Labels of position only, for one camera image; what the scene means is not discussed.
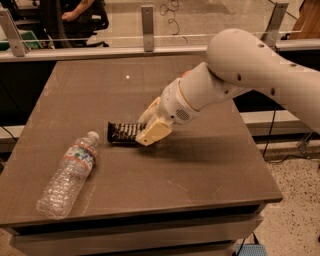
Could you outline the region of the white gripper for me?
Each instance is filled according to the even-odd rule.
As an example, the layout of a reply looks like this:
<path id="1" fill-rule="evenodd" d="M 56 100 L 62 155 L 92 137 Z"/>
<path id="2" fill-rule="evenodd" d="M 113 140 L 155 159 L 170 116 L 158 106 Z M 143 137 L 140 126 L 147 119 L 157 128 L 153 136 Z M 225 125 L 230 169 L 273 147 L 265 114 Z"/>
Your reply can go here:
<path id="1" fill-rule="evenodd" d="M 157 110 L 158 115 L 164 118 L 157 117 L 150 120 Z M 171 122 L 184 125 L 198 116 L 199 112 L 192 109 L 186 102 L 181 89 L 181 79 L 178 78 L 169 84 L 160 98 L 157 97 L 139 117 L 138 122 L 147 123 L 147 125 L 137 135 L 136 141 L 141 145 L 149 146 L 172 132 Z"/>

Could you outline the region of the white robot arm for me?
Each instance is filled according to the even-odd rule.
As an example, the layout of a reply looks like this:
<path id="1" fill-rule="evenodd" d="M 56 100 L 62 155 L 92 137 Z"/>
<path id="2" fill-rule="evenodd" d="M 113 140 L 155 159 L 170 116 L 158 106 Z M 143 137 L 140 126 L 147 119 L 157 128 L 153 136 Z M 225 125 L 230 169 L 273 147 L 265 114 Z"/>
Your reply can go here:
<path id="1" fill-rule="evenodd" d="M 320 72 L 284 59 L 240 29 L 227 29 L 208 44 L 207 60 L 175 79 L 140 116 L 136 141 L 151 145 L 186 124 L 210 104 L 255 90 L 320 132 Z"/>

